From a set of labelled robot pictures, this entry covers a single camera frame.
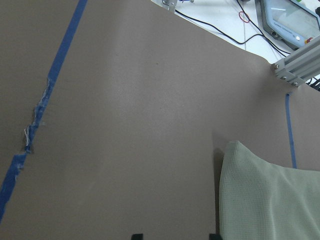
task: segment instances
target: folded cloth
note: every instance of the folded cloth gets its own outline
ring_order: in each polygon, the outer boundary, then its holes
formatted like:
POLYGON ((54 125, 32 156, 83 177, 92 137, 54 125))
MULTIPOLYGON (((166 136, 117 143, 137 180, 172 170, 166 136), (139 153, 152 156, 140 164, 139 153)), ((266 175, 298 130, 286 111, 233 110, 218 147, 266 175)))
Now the folded cloth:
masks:
POLYGON ((223 240, 320 240, 320 172, 271 164, 230 142, 219 217, 223 240))

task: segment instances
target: blue tape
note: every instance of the blue tape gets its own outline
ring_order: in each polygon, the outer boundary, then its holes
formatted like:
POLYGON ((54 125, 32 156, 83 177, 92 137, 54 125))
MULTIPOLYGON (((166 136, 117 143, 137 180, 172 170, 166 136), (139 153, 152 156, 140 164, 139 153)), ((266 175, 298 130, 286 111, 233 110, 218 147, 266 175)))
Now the blue tape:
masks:
POLYGON ((61 67, 65 61, 66 55, 76 33, 82 14, 86 8, 87 1, 88 0, 79 0, 73 13, 72 19, 64 34, 58 52, 56 53, 56 56, 53 60, 52 66, 48 73, 48 82, 46 89, 42 95, 41 100, 34 109, 34 120, 25 130, 25 152, 23 154, 17 154, 13 156, 11 165, 8 171, 6 172, 0 191, 0 223, 5 213, 6 204, 9 201, 13 193, 14 187, 16 185, 17 176, 19 175, 20 170, 24 167, 27 155, 31 152, 31 146, 35 138, 36 131, 40 125, 41 119, 48 105, 51 93, 53 92, 53 89, 55 87, 61 67))
POLYGON ((294 143, 294 135, 292 133, 291 118, 290 118, 290 95, 291 94, 292 94, 292 92, 288 92, 285 95, 285 112, 286 112, 286 122, 288 125, 292 167, 294 169, 296 169, 297 168, 297 161, 296 161, 296 153, 295 153, 295 143, 294 143))

